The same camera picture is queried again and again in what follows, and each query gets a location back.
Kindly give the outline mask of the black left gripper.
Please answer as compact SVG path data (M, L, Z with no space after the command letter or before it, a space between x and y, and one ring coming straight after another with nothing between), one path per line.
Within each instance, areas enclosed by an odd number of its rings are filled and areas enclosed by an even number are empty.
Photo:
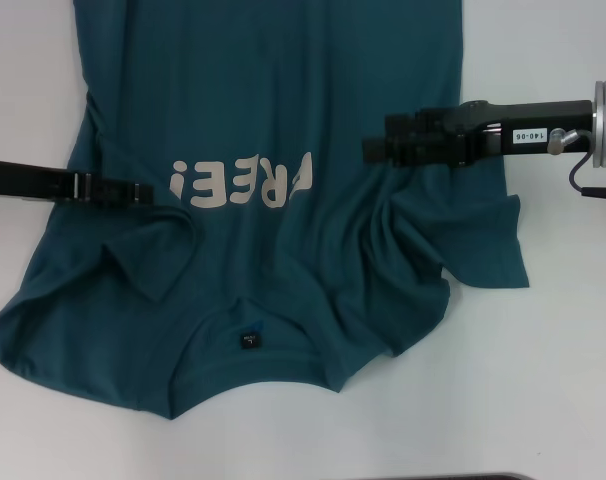
M152 205L154 189L97 174L0 161L0 196L131 206Z

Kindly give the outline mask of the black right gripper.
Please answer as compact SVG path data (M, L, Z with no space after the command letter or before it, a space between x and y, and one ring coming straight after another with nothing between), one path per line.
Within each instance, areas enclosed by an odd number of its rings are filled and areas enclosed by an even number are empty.
M458 168L490 157L546 154L554 130L592 128L590 100L513 105L470 101L455 108L387 115L385 138L365 138L361 147L368 164Z

